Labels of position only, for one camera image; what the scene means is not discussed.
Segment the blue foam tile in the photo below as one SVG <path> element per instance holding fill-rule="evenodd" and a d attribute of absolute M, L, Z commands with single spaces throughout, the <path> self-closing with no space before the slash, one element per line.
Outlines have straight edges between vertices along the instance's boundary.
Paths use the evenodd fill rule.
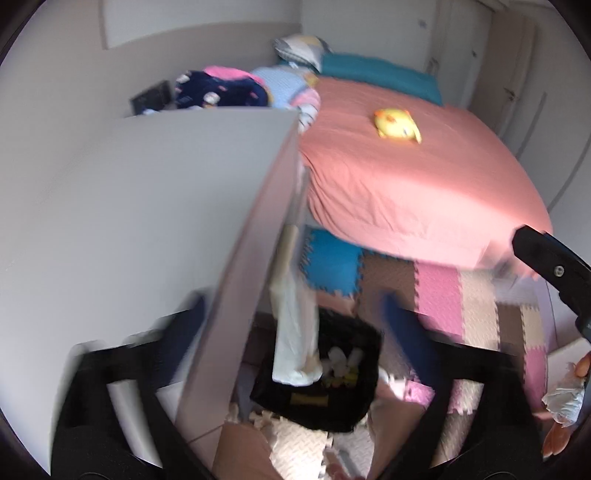
<path fill-rule="evenodd" d="M 357 291 L 361 254 L 361 247 L 340 240 L 326 230 L 312 229 L 302 270 L 310 287 L 351 296 Z"/>

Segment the teal pillow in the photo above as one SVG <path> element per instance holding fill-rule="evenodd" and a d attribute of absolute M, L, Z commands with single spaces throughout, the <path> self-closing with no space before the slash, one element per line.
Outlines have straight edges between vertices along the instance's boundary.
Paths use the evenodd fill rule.
<path fill-rule="evenodd" d="M 386 60 L 345 53 L 327 53 L 322 59 L 322 75 L 370 83 L 443 106 L 435 77 Z"/>

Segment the white plastic bag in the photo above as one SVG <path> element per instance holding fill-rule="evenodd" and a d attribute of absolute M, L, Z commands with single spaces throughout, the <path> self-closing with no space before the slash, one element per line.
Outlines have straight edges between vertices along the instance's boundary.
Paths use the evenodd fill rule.
<path fill-rule="evenodd" d="M 570 427 L 579 418 L 584 394 L 584 379 L 575 376 L 574 364 L 569 364 L 569 372 L 555 389 L 544 395 L 542 402 L 557 423 Z"/>
<path fill-rule="evenodd" d="M 271 306 L 277 318 L 273 381 L 305 387 L 322 376 L 318 353 L 316 292 L 292 262 L 299 229 L 282 234 L 271 278 Z"/>

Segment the hand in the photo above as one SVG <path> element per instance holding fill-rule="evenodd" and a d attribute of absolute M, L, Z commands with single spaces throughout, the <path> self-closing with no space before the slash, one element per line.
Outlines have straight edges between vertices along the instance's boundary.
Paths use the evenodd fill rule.
<path fill-rule="evenodd" d="M 354 479 L 352 479 L 345 473 L 343 467 L 338 463 L 331 463 L 328 467 L 326 467 L 326 473 L 329 474 L 329 477 L 332 480 L 365 480 L 365 478 L 362 476 L 356 476 Z"/>

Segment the pink blanket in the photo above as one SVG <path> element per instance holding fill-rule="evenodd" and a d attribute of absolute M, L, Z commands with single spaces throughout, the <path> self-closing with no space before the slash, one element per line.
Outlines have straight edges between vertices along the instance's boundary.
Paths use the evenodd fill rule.
<path fill-rule="evenodd" d="M 402 258 L 491 268 L 527 224 L 550 218 L 509 149 L 468 111 L 363 83 L 322 78 L 322 109 L 302 136 L 310 209 L 334 235 Z M 409 110 L 423 143 L 382 139 L 374 111 Z M 530 273 L 515 260 L 519 273 Z"/>

